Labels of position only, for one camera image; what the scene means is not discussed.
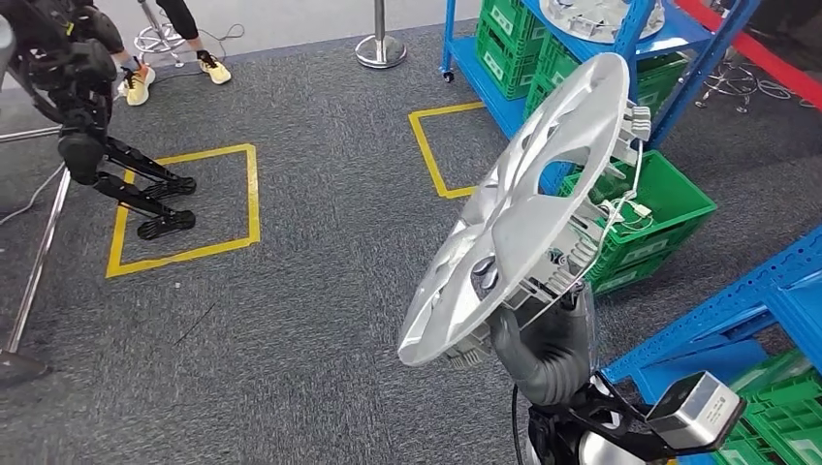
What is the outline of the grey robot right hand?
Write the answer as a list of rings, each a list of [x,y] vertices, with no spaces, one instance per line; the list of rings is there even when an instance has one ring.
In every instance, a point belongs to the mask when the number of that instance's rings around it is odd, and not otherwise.
[[[481,325],[481,346],[519,385],[584,379],[590,367],[585,291],[576,284],[559,296],[526,279]]]

